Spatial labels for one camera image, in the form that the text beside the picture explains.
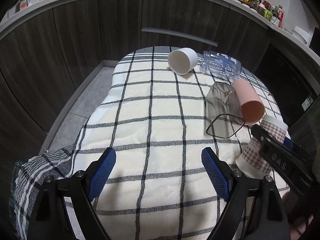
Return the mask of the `checked paper cup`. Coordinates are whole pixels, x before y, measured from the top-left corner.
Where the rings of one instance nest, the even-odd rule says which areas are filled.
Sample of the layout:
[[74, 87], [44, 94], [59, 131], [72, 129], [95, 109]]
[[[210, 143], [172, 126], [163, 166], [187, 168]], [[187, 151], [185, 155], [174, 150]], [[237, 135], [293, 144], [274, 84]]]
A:
[[[282, 144], [284, 142], [288, 126], [283, 121], [270, 115], [265, 115], [259, 126], [272, 135], [279, 143]], [[263, 179], [264, 176], [270, 174], [272, 166], [264, 158], [269, 150], [267, 143], [266, 139], [260, 142], [252, 136], [245, 150], [235, 160], [237, 167], [246, 177]]]

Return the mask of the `pink plastic cup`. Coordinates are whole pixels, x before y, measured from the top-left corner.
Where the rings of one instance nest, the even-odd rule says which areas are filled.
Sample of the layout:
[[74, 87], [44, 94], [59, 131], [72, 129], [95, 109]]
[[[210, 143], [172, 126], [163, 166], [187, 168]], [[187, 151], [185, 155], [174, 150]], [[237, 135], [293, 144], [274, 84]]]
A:
[[245, 125], [253, 125], [260, 121], [265, 114], [265, 107], [252, 85], [239, 78], [232, 83], [232, 87], [238, 96]]

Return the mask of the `white plastic cup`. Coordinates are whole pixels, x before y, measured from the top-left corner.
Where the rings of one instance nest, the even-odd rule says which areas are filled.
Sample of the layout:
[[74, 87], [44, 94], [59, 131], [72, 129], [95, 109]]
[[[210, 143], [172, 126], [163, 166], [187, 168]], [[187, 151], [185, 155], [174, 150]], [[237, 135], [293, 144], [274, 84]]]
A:
[[168, 56], [169, 68], [178, 75], [185, 75], [198, 64], [197, 52], [191, 48], [181, 48], [170, 52]]

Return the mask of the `clear grey square glass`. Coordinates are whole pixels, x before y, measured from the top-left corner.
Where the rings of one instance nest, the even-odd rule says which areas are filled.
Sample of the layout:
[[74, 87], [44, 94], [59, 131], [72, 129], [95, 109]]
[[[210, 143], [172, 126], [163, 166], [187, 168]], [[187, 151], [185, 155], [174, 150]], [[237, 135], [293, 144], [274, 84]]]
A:
[[222, 139], [235, 135], [245, 124], [235, 89], [224, 82], [212, 85], [206, 96], [206, 134]]

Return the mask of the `clear blue printed glass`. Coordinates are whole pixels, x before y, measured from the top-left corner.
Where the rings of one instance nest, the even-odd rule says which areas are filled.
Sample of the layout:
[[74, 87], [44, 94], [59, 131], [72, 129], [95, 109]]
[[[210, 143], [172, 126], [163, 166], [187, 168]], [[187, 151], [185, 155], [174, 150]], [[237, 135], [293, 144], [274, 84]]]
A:
[[212, 74], [233, 82], [240, 77], [242, 64], [237, 59], [226, 54], [204, 51], [200, 68], [203, 74]]

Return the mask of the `white bowl on counter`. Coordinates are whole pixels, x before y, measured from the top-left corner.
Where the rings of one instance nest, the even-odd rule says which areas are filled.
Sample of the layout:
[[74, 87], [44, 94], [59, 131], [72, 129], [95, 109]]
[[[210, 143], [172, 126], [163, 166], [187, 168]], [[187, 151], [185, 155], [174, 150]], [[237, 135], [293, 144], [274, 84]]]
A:
[[295, 28], [292, 29], [292, 35], [305, 45], [308, 46], [310, 44], [311, 36], [302, 28], [295, 26]]

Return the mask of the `white black checked tablecloth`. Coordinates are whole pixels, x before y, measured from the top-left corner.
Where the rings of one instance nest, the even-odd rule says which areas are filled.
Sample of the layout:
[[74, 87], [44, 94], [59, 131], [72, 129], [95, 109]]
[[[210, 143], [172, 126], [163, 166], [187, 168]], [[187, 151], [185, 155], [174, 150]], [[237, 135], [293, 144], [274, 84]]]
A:
[[206, 239], [225, 202], [202, 165], [210, 147], [230, 166], [251, 139], [243, 127], [228, 139], [206, 133], [206, 95], [218, 80], [195, 67], [187, 75], [168, 66], [169, 47], [126, 55], [115, 67], [105, 100], [71, 146], [31, 158], [16, 179], [16, 230], [26, 239], [31, 210], [47, 176], [68, 178], [104, 150], [116, 164], [93, 202], [112, 239]]

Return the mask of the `red label sauce bottle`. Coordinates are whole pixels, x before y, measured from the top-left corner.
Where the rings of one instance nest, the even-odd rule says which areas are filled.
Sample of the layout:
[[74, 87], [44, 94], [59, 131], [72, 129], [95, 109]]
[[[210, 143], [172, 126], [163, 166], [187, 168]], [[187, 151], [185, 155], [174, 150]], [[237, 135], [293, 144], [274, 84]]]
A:
[[277, 19], [278, 19], [277, 26], [278, 26], [279, 28], [281, 28], [282, 23], [283, 23], [283, 18], [284, 18], [283, 7], [282, 7], [281, 5], [279, 5], [279, 6], [277, 7], [276, 17], [277, 17]]

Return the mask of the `dark wood cabinet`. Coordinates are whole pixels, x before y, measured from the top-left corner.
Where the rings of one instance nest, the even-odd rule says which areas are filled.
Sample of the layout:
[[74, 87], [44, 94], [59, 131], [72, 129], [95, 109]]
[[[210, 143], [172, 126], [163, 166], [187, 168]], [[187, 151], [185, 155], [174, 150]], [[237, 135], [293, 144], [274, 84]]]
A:
[[[179, 31], [217, 47], [163, 34]], [[306, 150], [319, 146], [319, 57], [289, 33], [233, 0], [43, 0], [1, 24], [1, 154], [37, 155], [73, 94], [104, 60], [151, 46], [215, 49], [260, 77], [286, 58], [315, 102], [289, 115], [289, 132]]]

